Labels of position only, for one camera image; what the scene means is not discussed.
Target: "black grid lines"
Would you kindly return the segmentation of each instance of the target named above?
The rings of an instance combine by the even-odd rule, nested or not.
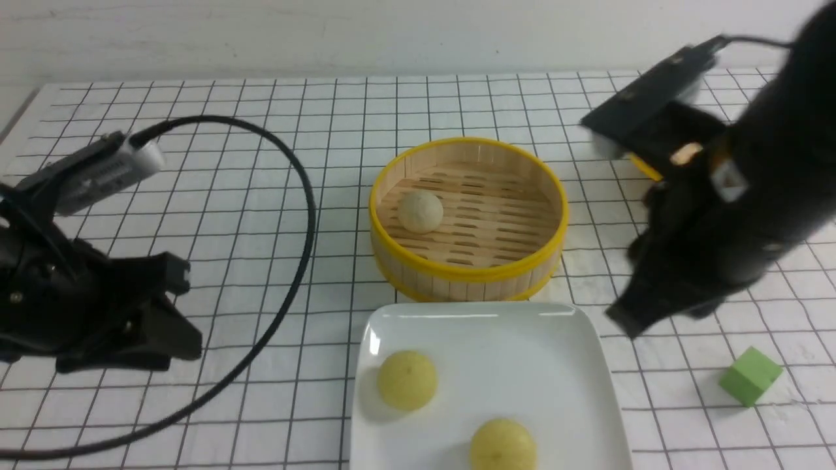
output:
[[[734,120],[771,69],[716,69],[696,105]],[[561,269],[537,299],[574,302],[601,336],[638,470],[835,467],[836,226],[701,322],[661,322],[631,343],[604,308],[629,279],[624,254],[642,229],[650,182],[601,161],[579,119],[639,71],[368,79],[187,80],[62,85],[5,173],[26,176],[102,132],[213,113],[264,125],[308,168],[320,203],[314,258],[269,347],[205,409],[128,448],[18,468],[349,467],[354,369],[365,321],[403,301],[377,272],[370,187],[398,153],[430,139],[483,136],[547,162],[568,193]],[[304,239],[299,179],[278,151],[219,125],[163,137],[168,167],[59,221],[111,256],[189,258],[176,304],[204,332],[204,357],[165,374],[54,375],[25,360],[0,382],[0,436],[50,447],[129,432],[185,405],[228,372],[266,328]],[[754,345],[787,372],[743,410],[717,385]],[[56,407],[78,408],[58,416]]]

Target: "bamboo steamer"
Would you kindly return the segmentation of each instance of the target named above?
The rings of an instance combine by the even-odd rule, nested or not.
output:
[[[406,231],[400,199],[433,192],[444,218],[434,232]],[[524,300],[560,264],[568,202],[537,157],[495,140],[432,141],[395,158],[369,201],[378,268],[403,294],[429,302]]]

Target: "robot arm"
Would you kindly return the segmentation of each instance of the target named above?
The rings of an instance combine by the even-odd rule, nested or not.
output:
[[[55,358],[57,372],[121,367],[168,370],[201,356],[201,332],[166,297],[189,291],[189,263],[170,253],[110,259],[54,224],[153,175],[155,144],[134,148],[121,133],[2,185],[0,360]]]
[[[674,314],[710,315],[836,215],[836,3],[725,125],[677,98],[729,42],[681,49],[582,120],[664,177],[645,196],[649,223],[628,251],[632,278],[607,309],[633,338]],[[691,142],[702,150],[672,162]]]

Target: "yellow bun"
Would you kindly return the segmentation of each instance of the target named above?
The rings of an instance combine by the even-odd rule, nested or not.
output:
[[[390,355],[377,375],[380,397],[402,411],[414,411],[429,403],[437,387],[436,367],[428,357],[415,351]]]
[[[490,420],[471,439],[470,461],[472,470],[534,470],[537,443],[514,420]]]

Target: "white wall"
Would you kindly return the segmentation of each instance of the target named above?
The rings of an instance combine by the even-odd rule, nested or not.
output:
[[[0,0],[0,84],[640,68],[822,0]],[[726,63],[773,64],[727,50]]]

